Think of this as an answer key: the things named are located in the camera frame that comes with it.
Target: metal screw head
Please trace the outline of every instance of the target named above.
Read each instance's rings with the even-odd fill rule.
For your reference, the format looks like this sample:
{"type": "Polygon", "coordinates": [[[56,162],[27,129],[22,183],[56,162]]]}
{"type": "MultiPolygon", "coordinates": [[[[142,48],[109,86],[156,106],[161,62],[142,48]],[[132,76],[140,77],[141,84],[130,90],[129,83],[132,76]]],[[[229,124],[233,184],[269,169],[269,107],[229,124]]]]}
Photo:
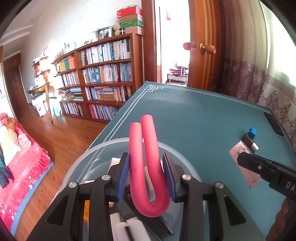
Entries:
{"type": "Polygon", "coordinates": [[[217,188],[223,188],[223,187],[224,187],[224,184],[223,184],[222,182],[216,182],[216,183],[215,183],[215,186],[216,186],[217,188]]]}
{"type": "Polygon", "coordinates": [[[105,174],[105,175],[102,176],[102,179],[104,181],[108,181],[110,179],[110,176],[108,174],[105,174]]]}
{"type": "Polygon", "coordinates": [[[191,179],[191,176],[188,175],[188,174],[184,174],[184,175],[182,176],[182,178],[183,178],[184,180],[189,181],[189,180],[191,179]]]}
{"type": "Polygon", "coordinates": [[[69,183],[69,188],[74,188],[77,186],[77,183],[76,182],[70,182],[69,183]]]}

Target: green box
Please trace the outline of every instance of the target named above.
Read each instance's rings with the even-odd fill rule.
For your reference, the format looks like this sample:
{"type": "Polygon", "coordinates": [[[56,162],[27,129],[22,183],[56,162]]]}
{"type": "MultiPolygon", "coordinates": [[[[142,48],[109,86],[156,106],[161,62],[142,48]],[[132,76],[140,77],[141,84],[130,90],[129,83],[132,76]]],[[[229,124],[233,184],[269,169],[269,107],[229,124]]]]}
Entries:
{"type": "Polygon", "coordinates": [[[144,23],[140,20],[132,20],[132,21],[128,21],[125,23],[121,23],[120,26],[122,28],[128,28],[128,27],[134,27],[134,26],[140,26],[140,27],[144,27],[144,23]]]}

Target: wooden bookshelf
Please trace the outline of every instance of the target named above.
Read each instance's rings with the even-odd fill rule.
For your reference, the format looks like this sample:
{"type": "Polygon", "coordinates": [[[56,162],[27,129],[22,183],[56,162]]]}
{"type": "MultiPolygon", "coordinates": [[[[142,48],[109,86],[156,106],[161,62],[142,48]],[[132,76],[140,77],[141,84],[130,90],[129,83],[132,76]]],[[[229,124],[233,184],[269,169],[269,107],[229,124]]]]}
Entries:
{"type": "Polygon", "coordinates": [[[107,105],[107,106],[117,106],[121,107],[124,105],[125,102],[122,101],[103,101],[103,100],[88,100],[85,87],[89,86],[131,86],[133,88],[133,92],[138,90],[142,85],[143,85],[143,65],[142,65],[142,41],[141,41],[141,35],[138,34],[124,34],[124,35],[119,35],[119,36],[114,36],[111,38],[106,38],[106,39],[101,39],[99,41],[84,45],[80,48],[77,48],[73,51],[70,51],[59,58],[57,58],[52,64],[56,64],[57,62],[63,60],[66,57],[69,56],[74,56],[74,63],[75,63],[75,68],[70,69],[70,70],[65,70],[62,72],[57,73],[57,75],[65,74],[71,71],[77,71],[77,78],[79,81],[79,84],[77,85],[68,85],[64,86],[59,89],[69,89],[69,88],[81,88],[82,96],[83,96],[83,101],[61,101],[62,102],[70,102],[70,103],[79,103],[80,107],[82,109],[83,116],[79,115],[74,115],[74,114],[67,114],[64,106],[61,104],[61,108],[63,110],[63,114],[65,116],[71,116],[75,118],[80,118],[80,119],[85,119],[89,121],[95,121],[95,122],[100,122],[100,123],[105,123],[108,124],[108,120],[103,120],[103,119],[94,119],[92,118],[91,111],[89,108],[90,104],[98,104],[98,105],[107,105]],[[100,44],[105,44],[109,42],[115,42],[119,41],[122,39],[129,39],[130,40],[130,52],[131,52],[131,58],[127,59],[120,59],[120,60],[112,60],[112,61],[104,61],[104,62],[99,62],[95,64],[88,64],[88,65],[82,65],[81,62],[81,55],[80,52],[82,50],[85,50],[87,48],[91,48],[94,46],[98,46],[100,44]],[[132,77],[133,81],[114,81],[114,82],[104,82],[104,83],[85,83],[84,82],[84,77],[83,77],[83,69],[93,67],[93,66],[100,66],[100,65],[105,65],[105,64],[115,64],[115,63],[124,63],[124,62],[130,62],[131,67],[132,67],[132,77]]]}

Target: ceiling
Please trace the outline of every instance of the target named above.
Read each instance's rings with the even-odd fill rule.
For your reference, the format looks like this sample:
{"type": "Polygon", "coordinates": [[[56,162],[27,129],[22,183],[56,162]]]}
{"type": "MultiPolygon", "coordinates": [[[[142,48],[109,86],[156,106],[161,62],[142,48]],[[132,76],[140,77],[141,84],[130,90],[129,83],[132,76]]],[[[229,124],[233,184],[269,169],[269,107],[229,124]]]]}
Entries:
{"type": "Polygon", "coordinates": [[[3,45],[3,59],[21,52],[34,23],[50,0],[32,0],[11,22],[0,40],[3,45]]]}

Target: red foam tube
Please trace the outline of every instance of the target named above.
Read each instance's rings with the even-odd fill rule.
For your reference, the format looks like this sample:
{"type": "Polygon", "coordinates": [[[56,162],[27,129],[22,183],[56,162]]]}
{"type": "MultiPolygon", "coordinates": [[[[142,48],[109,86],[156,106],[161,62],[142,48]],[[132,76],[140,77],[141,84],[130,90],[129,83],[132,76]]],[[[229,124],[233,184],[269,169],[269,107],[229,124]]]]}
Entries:
{"type": "Polygon", "coordinates": [[[152,116],[144,115],[141,123],[134,122],[130,127],[130,187],[131,197],[136,209],[144,216],[158,217],[170,205],[170,196],[165,183],[165,176],[160,164],[157,137],[152,116]],[[155,192],[155,203],[149,202],[144,177],[142,151],[142,127],[148,173],[155,192]]]}

